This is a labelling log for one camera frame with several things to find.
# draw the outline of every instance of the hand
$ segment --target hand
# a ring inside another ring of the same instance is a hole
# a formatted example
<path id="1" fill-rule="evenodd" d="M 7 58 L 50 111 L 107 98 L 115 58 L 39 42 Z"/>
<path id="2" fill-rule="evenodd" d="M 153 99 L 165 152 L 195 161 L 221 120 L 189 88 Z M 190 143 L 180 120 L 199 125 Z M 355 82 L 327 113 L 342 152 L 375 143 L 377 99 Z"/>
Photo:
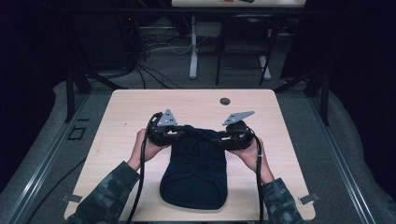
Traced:
<path id="1" fill-rule="evenodd" d="M 134 142 L 134 150 L 132 151 L 131 158 L 127 162 L 136 171 L 140 168 L 140 152 L 145 138 L 145 133 L 146 129 L 142 129 L 137 132 L 136 141 Z M 151 160 L 158 152 L 166 147 L 169 146 L 157 147 L 148 139 L 146 142 L 145 161 Z"/>
<path id="2" fill-rule="evenodd" d="M 264 151 L 264 145 L 262 143 L 262 140 L 259 138 L 260 144 L 262 145 L 262 183 L 266 184 L 274 180 L 274 175 L 271 172 L 271 169 L 268 165 L 267 158 L 265 156 L 265 151 Z M 244 163 L 245 165 L 252 170 L 253 172 L 256 173 L 257 169 L 257 156 L 258 156 L 258 151 L 257 151 L 257 143 L 256 140 L 253 139 L 251 145 L 246 148 L 246 149 L 241 149 L 241 150 L 233 150 L 230 151 L 231 153 L 235 154 L 238 156 Z"/>

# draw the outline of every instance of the person's left hand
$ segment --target person's left hand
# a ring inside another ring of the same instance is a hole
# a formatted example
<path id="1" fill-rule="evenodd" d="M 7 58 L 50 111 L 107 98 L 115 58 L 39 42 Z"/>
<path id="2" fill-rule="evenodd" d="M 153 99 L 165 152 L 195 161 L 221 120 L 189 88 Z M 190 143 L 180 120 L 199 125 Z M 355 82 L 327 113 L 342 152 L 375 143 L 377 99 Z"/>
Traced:
<path id="1" fill-rule="evenodd" d="M 134 150 L 132 151 L 131 158 L 128 160 L 128 164 L 136 171 L 140 168 L 140 152 L 145 138 L 145 133 L 146 129 L 142 129 L 137 132 L 136 141 L 134 142 Z M 169 146 L 157 147 L 148 139 L 146 142 L 145 161 L 151 160 L 158 152 L 166 147 Z"/>

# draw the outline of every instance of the metal rail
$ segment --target metal rail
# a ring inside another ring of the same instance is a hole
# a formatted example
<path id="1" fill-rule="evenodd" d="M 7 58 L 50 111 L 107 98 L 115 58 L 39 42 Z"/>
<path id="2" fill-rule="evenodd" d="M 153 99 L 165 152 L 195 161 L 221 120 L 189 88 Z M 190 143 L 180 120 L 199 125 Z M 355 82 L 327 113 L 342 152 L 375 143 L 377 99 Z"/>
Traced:
<path id="1" fill-rule="evenodd" d="M 349 170 L 343 152 L 341 151 L 341 148 L 338 146 L 337 141 L 335 140 L 335 137 L 332 134 L 331 128 L 329 126 L 326 126 L 320 117 L 318 101 L 311 97 L 308 97 L 307 99 L 309 104 L 311 105 L 312 110 L 314 111 L 315 117 L 320 125 L 321 130 L 324 132 L 326 138 L 329 141 L 332 150 L 332 158 L 334 159 L 335 166 L 337 167 L 338 172 L 340 173 L 340 176 L 344 181 L 346 190 L 356 208 L 356 211 L 358 212 L 359 218 L 361 219 L 361 223 L 375 224 L 375 219 L 371 214 L 370 209 L 367 206 L 367 203 L 364 200 L 363 195 L 361 194 L 361 190 L 358 184 L 356 183 L 353 174 Z"/>
<path id="2" fill-rule="evenodd" d="M 76 120 L 77 114 L 81 111 L 81 108 L 87 103 L 89 95 L 82 94 L 78 99 L 76 105 L 76 115 L 70 120 L 70 122 L 64 124 L 56 137 L 49 153 L 44 160 L 38 165 L 31 179 L 26 185 L 20 198 L 17 200 L 14 208 L 12 209 L 6 223 L 22 223 L 24 216 L 26 215 L 30 205 L 32 204 L 35 196 L 40 190 L 44 183 L 47 175 L 55 163 L 58 155 L 61 151 L 61 145 L 66 138 L 69 131 L 73 128 L 73 123 Z"/>

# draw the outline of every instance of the silver metal bracket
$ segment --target silver metal bracket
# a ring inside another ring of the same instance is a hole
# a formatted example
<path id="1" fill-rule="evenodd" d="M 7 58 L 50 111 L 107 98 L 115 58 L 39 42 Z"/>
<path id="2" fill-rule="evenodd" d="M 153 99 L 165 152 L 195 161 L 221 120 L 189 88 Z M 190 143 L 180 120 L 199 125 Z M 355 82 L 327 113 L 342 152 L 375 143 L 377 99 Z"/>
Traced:
<path id="1" fill-rule="evenodd" d="M 254 111 L 248 111 L 248 112 L 241 112 L 241 113 L 233 113 L 228 117 L 224 122 L 223 126 L 229 125 L 229 124 L 234 124 L 238 122 L 239 120 L 242 120 L 244 118 L 249 117 L 250 115 L 254 114 Z"/>
<path id="2" fill-rule="evenodd" d="M 165 112 L 163 112 L 163 115 L 161 116 L 160 120 L 157 123 L 158 127 L 165 127 L 165 126 L 174 126 L 177 125 L 177 121 L 172 114 L 170 109 L 166 109 Z"/>
<path id="3" fill-rule="evenodd" d="M 307 204 L 307 203 L 314 203 L 315 201 L 317 201 L 319 199 L 320 199 L 320 197 L 316 193 L 313 193 L 313 194 L 310 194 L 310 195 L 306 195 L 303 198 L 298 198 L 298 201 L 302 205 L 304 205 L 304 204 Z"/>
<path id="4" fill-rule="evenodd" d="M 73 203 L 79 203 L 81 201 L 82 197 L 74 194 L 64 194 L 62 196 L 61 201 L 63 202 L 73 202 Z"/>

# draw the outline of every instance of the person's right hand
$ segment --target person's right hand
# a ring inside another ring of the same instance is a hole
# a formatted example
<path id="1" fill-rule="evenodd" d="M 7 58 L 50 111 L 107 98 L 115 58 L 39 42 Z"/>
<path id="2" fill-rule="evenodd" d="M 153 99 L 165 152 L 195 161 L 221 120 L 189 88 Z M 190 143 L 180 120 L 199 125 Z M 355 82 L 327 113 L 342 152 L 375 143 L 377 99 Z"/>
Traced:
<path id="1" fill-rule="evenodd" d="M 262 183 L 266 184 L 274 180 L 274 175 L 271 172 L 271 169 L 268 165 L 267 158 L 265 156 L 265 151 L 264 151 L 264 145 L 262 143 L 262 140 L 259 138 L 260 144 L 262 145 Z M 240 150 L 232 150 L 230 151 L 231 153 L 235 154 L 238 156 L 244 163 L 245 165 L 252 170 L 253 172 L 256 172 L 257 169 L 257 157 L 258 157 L 258 150 L 257 150 L 257 143 L 256 140 L 253 139 L 251 145 L 246 148 L 246 149 L 240 149 Z"/>

